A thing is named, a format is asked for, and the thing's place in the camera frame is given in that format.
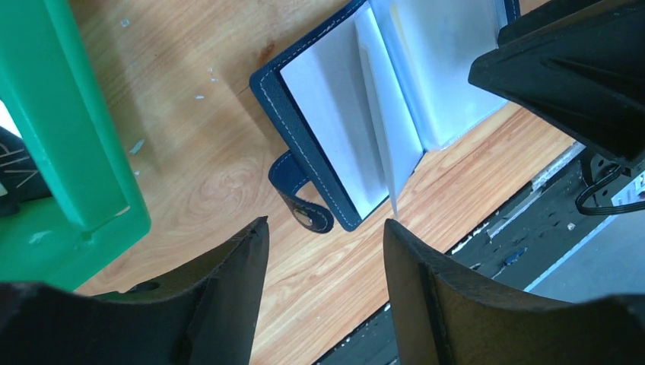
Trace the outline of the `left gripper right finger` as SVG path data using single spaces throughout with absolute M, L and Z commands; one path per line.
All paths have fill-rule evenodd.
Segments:
M 398 221 L 383 257 L 403 364 L 642 364 L 644 297 L 568 303 L 496 282 Z

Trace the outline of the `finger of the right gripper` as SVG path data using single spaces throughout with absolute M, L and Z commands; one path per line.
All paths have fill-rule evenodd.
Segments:
M 546 2 L 500 30 L 469 82 L 634 167 L 644 160 L 644 3 Z

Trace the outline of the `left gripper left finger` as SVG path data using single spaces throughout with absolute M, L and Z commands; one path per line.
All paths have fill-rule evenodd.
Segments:
M 3 364 L 247 364 L 268 264 L 258 217 L 229 240 L 124 293 L 1 285 Z

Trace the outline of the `navy blue card holder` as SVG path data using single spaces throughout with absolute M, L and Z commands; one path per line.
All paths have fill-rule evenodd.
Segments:
M 254 72 L 288 149 L 268 178 L 315 233 L 355 230 L 506 101 L 469 83 L 517 1 L 351 1 Z

